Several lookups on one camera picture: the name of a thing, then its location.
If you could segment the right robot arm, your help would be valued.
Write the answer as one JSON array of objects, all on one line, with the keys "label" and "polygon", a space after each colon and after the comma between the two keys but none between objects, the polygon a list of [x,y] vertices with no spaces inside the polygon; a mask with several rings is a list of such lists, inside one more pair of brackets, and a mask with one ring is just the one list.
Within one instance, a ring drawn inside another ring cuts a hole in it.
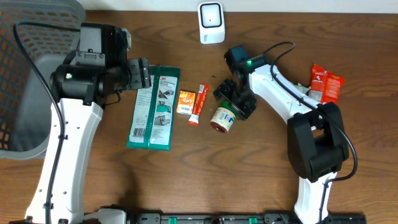
[{"label": "right robot arm", "polygon": [[299,176],[293,215],[267,214],[266,223],[348,223],[349,216],[329,213],[327,203],[333,182],[349,158],[352,144],[341,111],[320,103],[297,89],[264,54],[250,57],[242,45],[230,48],[224,60],[235,79],[226,79],[214,92],[222,100],[211,119],[219,132],[227,133],[237,119],[248,119],[256,98],[266,101],[287,125],[287,154]]}]

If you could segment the pale green tissue pack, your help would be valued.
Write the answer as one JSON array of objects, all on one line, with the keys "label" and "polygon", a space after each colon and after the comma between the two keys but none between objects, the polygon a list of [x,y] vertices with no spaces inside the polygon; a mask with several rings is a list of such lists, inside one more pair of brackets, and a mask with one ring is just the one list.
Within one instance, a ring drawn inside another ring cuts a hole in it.
[{"label": "pale green tissue pack", "polygon": [[297,83],[297,84],[295,85],[295,87],[296,87],[300,92],[302,92],[302,93],[305,94],[305,95],[311,90],[311,87],[305,87],[305,86],[301,85],[300,83]]}]

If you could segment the red snack bag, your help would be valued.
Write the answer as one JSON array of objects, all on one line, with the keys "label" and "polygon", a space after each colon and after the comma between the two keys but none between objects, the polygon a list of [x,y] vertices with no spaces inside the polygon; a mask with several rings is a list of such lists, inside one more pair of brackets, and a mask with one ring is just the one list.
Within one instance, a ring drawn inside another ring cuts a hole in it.
[{"label": "red snack bag", "polygon": [[317,64],[313,64],[311,72],[312,81],[308,96],[323,104],[329,102],[337,104],[345,79]]}]

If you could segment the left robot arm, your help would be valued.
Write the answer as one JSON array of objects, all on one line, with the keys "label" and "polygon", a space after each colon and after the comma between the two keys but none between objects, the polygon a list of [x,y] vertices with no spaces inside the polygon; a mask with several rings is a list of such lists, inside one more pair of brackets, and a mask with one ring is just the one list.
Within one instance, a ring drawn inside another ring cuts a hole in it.
[{"label": "left robot arm", "polygon": [[83,189],[96,129],[103,117],[109,95],[149,88],[146,58],[129,59],[131,35],[127,29],[107,24],[82,23],[77,48],[45,79],[36,64],[31,70],[44,88],[32,90],[22,101],[22,123],[33,130],[33,112],[41,112],[49,97],[51,125],[47,137],[28,151],[12,149],[3,158],[28,160],[43,157],[37,189],[22,223],[125,223],[126,212],[114,208],[85,215]]}]

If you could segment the green white packet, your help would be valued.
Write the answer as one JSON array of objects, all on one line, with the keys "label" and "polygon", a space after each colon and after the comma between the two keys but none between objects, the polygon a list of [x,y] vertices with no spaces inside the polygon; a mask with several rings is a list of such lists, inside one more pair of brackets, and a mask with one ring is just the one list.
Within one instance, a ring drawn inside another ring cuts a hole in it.
[{"label": "green white packet", "polygon": [[149,71],[152,86],[137,91],[126,147],[169,151],[181,69],[151,65]]}]

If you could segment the small orange carton box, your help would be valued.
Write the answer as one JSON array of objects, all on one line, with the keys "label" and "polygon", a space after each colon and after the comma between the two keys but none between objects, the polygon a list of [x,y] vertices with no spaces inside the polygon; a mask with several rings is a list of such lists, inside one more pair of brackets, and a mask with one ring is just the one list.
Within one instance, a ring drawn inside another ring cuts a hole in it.
[{"label": "small orange carton box", "polygon": [[180,91],[176,112],[178,114],[191,115],[195,104],[195,92]]}]

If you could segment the green lid seasoning jar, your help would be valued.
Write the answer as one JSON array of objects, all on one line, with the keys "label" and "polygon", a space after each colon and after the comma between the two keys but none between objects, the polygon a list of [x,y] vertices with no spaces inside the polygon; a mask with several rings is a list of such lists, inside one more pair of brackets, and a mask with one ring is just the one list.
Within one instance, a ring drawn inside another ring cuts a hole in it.
[{"label": "green lid seasoning jar", "polygon": [[221,133],[227,133],[238,116],[238,112],[233,109],[229,101],[224,100],[215,111],[210,125]]}]

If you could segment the small red stick packet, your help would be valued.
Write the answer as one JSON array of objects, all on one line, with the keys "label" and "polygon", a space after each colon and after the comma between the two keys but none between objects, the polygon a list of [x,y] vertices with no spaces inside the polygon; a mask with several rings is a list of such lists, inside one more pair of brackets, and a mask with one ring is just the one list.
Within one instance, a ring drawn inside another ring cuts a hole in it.
[{"label": "small red stick packet", "polygon": [[207,84],[207,83],[200,84],[200,88],[199,88],[198,95],[197,95],[197,98],[195,101],[195,105],[193,107],[193,112],[190,116],[190,119],[188,120],[189,124],[198,126],[199,117],[200,117],[201,111],[204,107],[209,89],[210,89],[209,84]]}]

